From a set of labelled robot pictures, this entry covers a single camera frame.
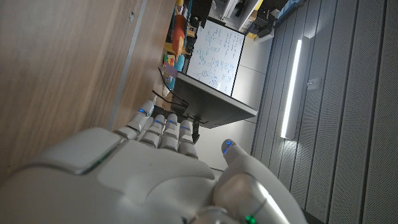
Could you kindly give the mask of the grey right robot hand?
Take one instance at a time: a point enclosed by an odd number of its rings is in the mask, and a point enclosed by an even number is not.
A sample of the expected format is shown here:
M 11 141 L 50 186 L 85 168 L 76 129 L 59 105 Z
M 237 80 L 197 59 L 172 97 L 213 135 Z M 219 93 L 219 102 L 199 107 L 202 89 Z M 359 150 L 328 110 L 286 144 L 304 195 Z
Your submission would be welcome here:
M 2 223 L 305 223 L 280 180 L 233 140 L 216 177 L 188 121 L 151 118 L 146 101 L 122 128 L 84 130 L 1 186 Z

